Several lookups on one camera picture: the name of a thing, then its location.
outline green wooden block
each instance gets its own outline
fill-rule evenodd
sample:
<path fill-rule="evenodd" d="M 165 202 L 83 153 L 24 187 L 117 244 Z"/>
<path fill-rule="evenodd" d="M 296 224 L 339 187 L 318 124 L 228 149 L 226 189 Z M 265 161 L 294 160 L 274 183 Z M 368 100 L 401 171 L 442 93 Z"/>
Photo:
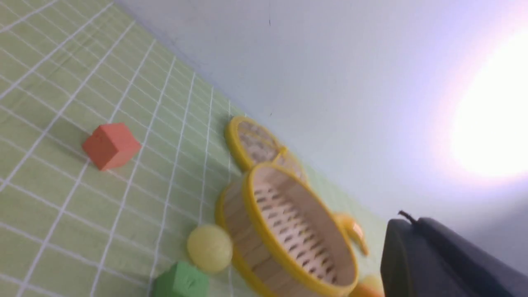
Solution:
<path fill-rule="evenodd" d="M 207 297 L 209 278 L 187 262 L 178 262 L 154 283 L 153 297 Z"/>

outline orange object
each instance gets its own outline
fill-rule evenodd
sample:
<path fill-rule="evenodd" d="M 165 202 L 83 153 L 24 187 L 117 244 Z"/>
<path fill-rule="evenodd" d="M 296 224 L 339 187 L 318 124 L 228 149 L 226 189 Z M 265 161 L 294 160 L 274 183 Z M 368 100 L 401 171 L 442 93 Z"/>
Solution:
<path fill-rule="evenodd" d="M 384 297 L 385 295 L 367 284 L 358 283 L 348 297 Z"/>
<path fill-rule="evenodd" d="M 141 144 L 124 123 L 115 123 L 97 127 L 82 148 L 99 170 L 107 170 L 125 165 Z"/>

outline red wooden block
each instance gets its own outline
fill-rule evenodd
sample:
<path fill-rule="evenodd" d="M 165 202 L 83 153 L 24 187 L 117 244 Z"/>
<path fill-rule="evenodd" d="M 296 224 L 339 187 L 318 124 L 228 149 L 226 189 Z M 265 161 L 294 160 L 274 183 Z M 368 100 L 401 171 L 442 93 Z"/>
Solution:
<path fill-rule="evenodd" d="M 125 165 L 141 144 L 124 123 L 115 123 L 97 127 L 82 148 L 99 170 L 107 170 Z"/>

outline bamboo steamer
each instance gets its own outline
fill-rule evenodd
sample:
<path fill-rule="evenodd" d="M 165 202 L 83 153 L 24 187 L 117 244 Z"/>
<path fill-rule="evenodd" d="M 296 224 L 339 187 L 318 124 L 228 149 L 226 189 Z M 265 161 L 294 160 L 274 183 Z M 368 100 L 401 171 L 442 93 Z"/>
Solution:
<path fill-rule="evenodd" d="M 232 182 L 216 222 L 233 240 L 233 265 L 262 296 L 347 296 L 357 264 L 344 230 L 292 172 L 261 163 Z"/>
<path fill-rule="evenodd" d="M 225 128 L 229 150 L 242 171 L 262 162 L 272 162 L 306 182 L 299 161 L 266 128 L 250 118 L 236 116 Z"/>

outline yellow sphere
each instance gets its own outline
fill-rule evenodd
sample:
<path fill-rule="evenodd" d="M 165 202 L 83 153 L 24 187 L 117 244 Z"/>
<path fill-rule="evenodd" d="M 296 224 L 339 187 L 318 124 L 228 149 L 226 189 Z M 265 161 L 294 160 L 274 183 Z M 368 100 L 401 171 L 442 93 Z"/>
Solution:
<path fill-rule="evenodd" d="M 233 242 L 229 234 L 217 225 L 201 225 L 187 239 L 187 252 L 199 269 L 217 273 L 229 266 Z"/>

